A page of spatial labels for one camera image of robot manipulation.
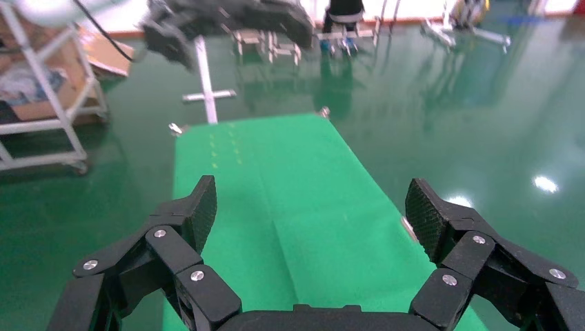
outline green cloth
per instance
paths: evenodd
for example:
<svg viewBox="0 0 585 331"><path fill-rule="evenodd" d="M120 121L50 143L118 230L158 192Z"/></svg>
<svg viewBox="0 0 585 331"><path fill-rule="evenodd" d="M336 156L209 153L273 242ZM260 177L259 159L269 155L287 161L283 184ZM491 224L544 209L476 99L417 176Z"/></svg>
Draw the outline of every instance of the green cloth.
<svg viewBox="0 0 585 331"><path fill-rule="evenodd" d="M315 115L192 128L177 139L175 197L215 175L203 251L244 311L361 305L407 312L435 269L329 121ZM183 330L170 306L165 330ZM458 330L485 330L469 308Z"/></svg>

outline green epoxy floor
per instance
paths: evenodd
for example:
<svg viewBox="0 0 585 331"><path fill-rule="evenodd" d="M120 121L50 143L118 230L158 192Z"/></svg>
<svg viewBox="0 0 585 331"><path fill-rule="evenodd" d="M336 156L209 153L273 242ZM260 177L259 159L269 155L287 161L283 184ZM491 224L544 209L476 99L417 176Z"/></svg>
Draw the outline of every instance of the green epoxy floor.
<svg viewBox="0 0 585 331"><path fill-rule="evenodd" d="M424 177L443 198L469 200L507 239L584 282L584 25L486 24L512 34L508 54L473 40L447 53L418 27L398 26L392 43L382 38L377 50L364 44L352 61L306 54L298 70L289 58L240 61L229 39L209 39L208 55L215 89L238 94L218 100L220 121L328 106L402 212L410 179ZM168 124L205 121L202 104L181 103L181 95L199 91L198 78L155 54L129 79L106 85L112 123L79 128L90 174L77 178L62 167L0 174L0 330L45 328L77 259L130 234L171 198ZM2 137L12 151L66 147L60 138ZM537 177L557 191L537 188ZM161 303L149 296L124 330L160 330ZM513 330L492 319L486 302L473 306L491 330Z"/></svg>

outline robotic arm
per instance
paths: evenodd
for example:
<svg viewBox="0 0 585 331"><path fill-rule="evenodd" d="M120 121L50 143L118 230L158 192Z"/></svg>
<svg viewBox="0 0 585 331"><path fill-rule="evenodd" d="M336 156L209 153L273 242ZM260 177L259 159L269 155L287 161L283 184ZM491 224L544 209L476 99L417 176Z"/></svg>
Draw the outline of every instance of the robotic arm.
<svg viewBox="0 0 585 331"><path fill-rule="evenodd" d="M98 12L123 1L80 0L80 4L88 12ZM73 0L8 2L40 26L62 26L84 16ZM142 22L147 49L190 69L194 62L191 41L201 35L241 29L273 31L301 48L310 48L313 39L313 21L299 0L148 0L148 9Z"/></svg>

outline caster wheel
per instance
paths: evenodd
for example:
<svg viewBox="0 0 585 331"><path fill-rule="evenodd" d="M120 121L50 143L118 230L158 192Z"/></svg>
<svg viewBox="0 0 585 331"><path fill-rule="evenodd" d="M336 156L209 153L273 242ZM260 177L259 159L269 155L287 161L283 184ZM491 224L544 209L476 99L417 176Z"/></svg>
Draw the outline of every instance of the caster wheel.
<svg viewBox="0 0 585 331"><path fill-rule="evenodd" d="M77 161L71 163L70 166L77 176L85 176L90 171L90 166L87 161Z"/></svg>

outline black robotic finger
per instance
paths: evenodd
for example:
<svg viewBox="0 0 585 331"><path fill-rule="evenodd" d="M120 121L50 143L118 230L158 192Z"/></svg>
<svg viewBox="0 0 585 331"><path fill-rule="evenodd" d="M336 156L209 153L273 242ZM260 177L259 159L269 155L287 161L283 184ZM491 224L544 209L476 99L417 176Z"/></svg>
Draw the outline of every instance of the black robotic finger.
<svg viewBox="0 0 585 331"><path fill-rule="evenodd" d="M148 50L162 54L171 62L179 62L194 70L195 59L185 34L177 27L149 20L143 23L144 41Z"/></svg>

